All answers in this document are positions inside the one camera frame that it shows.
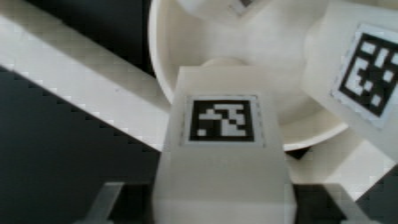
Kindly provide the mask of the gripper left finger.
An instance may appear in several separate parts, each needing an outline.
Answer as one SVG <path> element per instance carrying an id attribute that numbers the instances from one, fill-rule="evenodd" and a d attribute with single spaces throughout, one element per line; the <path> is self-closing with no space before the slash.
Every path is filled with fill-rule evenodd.
<path id="1" fill-rule="evenodd" d="M 122 182 L 106 182 L 103 184 L 85 217 L 72 224 L 113 224 L 110 214 L 122 187 Z"/>

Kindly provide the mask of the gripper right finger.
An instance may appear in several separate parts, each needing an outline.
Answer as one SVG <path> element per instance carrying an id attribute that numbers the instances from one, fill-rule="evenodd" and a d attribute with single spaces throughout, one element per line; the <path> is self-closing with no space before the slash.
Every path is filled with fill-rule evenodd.
<path id="1" fill-rule="evenodd" d="M 339 184 L 294 184 L 294 224 L 380 224 Z"/>

